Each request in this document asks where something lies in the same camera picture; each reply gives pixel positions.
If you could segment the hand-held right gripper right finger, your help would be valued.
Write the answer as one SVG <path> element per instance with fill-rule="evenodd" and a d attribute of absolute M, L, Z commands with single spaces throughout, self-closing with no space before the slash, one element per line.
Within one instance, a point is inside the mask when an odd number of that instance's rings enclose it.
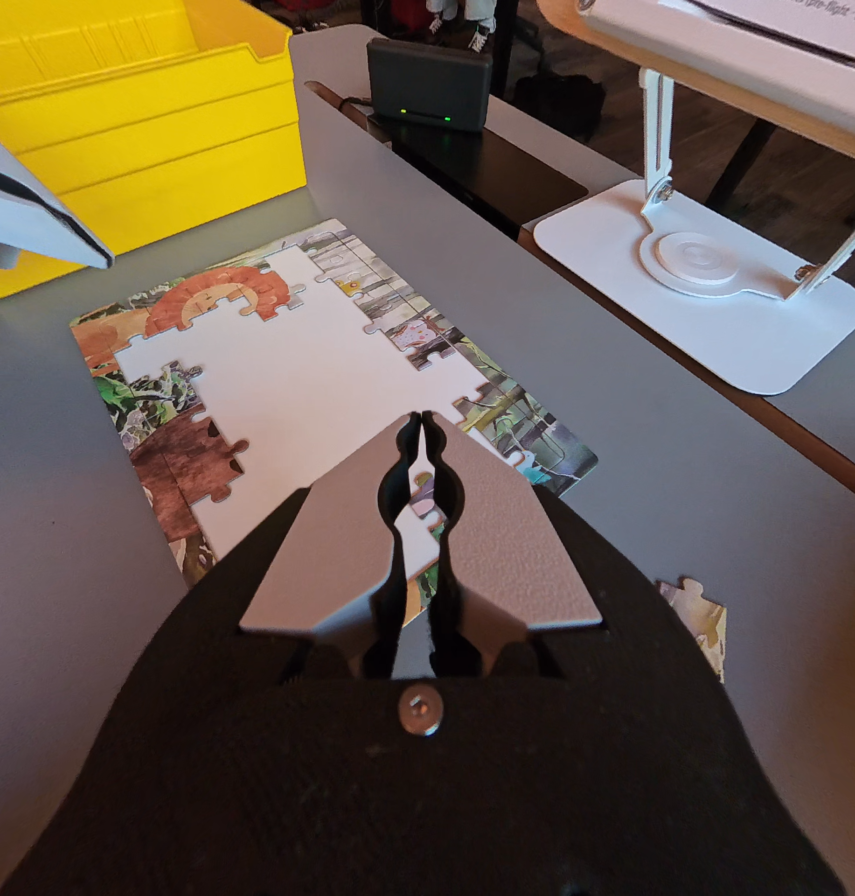
<path fill-rule="evenodd" d="M 477 676 L 507 644 L 601 624 L 529 480 L 439 413 L 421 420 L 445 516 L 429 605 L 434 672 Z"/>

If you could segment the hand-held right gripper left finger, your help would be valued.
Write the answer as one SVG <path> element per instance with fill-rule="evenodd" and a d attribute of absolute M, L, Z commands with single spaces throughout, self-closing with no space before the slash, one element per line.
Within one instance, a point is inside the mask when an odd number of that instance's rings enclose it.
<path fill-rule="evenodd" d="M 394 421 L 317 479 L 240 622 L 337 647 L 389 678 L 407 604 L 402 539 L 421 416 Z"/>

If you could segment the yellow plastic bin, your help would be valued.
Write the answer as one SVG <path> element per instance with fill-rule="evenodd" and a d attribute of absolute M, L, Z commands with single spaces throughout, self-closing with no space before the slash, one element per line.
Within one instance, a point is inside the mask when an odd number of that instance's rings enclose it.
<path fill-rule="evenodd" d="M 290 28 L 237 1 L 0 1 L 0 140 L 116 254 L 306 184 Z"/>

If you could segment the animal jigsaw puzzle board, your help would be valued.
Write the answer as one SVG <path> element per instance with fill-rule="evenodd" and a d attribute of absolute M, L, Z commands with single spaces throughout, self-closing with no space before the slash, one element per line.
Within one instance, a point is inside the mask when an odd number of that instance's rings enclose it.
<path fill-rule="evenodd" d="M 70 327 L 187 587 L 411 410 L 441 412 L 559 497 L 598 464 L 337 219 Z"/>

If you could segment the grey desk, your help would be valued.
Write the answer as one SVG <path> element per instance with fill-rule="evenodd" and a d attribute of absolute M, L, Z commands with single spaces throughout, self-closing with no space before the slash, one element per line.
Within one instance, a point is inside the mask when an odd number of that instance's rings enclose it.
<path fill-rule="evenodd" d="M 581 517 L 726 604 L 729 695 L 855 894 L 855 495 L 306 87 L 364 96 L 368 35 L 290 41 L 307 187 L 0 301 L 0 885 L 185 593 L 70 320 L 338 218 L 590 445 Z"/>

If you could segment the white folding stand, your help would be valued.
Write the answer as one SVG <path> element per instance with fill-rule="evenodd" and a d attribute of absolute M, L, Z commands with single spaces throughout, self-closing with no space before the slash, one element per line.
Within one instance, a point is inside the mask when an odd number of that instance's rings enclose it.
<path fill-rule="evenodd" d="M 821 264 L 769 242 L 674 191 L 674 83 L 746 109 L 855 156 L 855 108 L 787 104 L 590 27 L 573 2 L 570 30 L 642 64 L 644 179 L 629 180 L 543 220 L 538 247 L 729 385 L 776 395 L 795 385 L 855 330 L 855 288 L 836 272 L 855 251 L 855 228 Z M 764 37 L 851 65 L 855 59 L 710 14 Z"/>

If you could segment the grey table with brown edge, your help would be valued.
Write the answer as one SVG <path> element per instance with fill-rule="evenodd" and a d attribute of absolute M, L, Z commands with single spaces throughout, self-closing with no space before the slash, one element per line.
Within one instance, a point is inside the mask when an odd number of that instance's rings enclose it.
<path fill-rule="evenodd" d="M 567 136 L 492 97 L 489 129 L 551 168 L 585 185 L 590 193 L 635 178 L 640 170 L 639 89 L 625 92 L 628 109 L 610 116 L 605 101 L 600 134 L 589 144 Z M 676 89 L 676 186 L 690 198 L 713 188 L 713 177 L 746 136 L 751 116 L 685 87 Z M 855 160 L 778 128 L 762 151 L 763 161 L 738 187 L 744 201 L 741 223 L 808 262 L 823 261 L 838 238 L 849 235 L 855 213 Z M 855 494 L 855 333 L 804 375 L 798 385 L 774 398 L 753 397 L 725 384 L 671 346 L 644 323 L 618 308 L 580 276 L 569 273 L 535 243 L 527 227 L 518 244 L 561 275 L 601 308 L 723 395 L 802 456 Z"/>

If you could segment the black box with green lights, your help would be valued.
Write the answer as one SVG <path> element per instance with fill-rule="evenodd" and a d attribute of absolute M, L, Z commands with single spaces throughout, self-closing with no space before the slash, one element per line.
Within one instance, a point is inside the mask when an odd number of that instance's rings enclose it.
<path fill-rule="evenodd" d="M 489 55 L 385 38 L 366 46 L 378 117 L 478 133 L 485 126 Z"/>

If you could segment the black bag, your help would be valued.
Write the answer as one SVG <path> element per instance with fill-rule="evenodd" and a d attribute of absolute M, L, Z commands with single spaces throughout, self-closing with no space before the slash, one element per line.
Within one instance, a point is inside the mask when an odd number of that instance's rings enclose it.
<path fill-rule="evenodd" d="M 599 127 L 605 88 L 582 74 L 540 70 L 519 79 L 513 106 L 568 137 L 586 142 Z"/>

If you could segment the black table leg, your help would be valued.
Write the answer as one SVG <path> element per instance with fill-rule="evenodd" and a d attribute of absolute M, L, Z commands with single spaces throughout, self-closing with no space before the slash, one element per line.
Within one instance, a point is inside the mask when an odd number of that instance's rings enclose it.
<path fill-rule="evenodd" d="M 757 118 L 712 187 L 704 205 L 722 211 L 778 127 Z"/>

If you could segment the white flat device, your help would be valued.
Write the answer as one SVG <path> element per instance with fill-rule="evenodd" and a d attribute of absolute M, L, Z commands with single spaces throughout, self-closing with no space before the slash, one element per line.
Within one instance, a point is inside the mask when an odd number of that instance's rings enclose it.
<path fill-rule="evenodd" d="M 600 1 L 591 28 L 787 104 L 855 108 L 855 68 L 671 2 Z"/>

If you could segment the printed paper sheet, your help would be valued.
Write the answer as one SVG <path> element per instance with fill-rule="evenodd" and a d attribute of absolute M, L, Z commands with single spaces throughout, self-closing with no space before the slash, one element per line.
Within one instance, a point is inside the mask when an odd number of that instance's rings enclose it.
<path fill-rule="evenodd" d="M 855 59 L 855 1 L 697 1 L 714 13 Z"/>

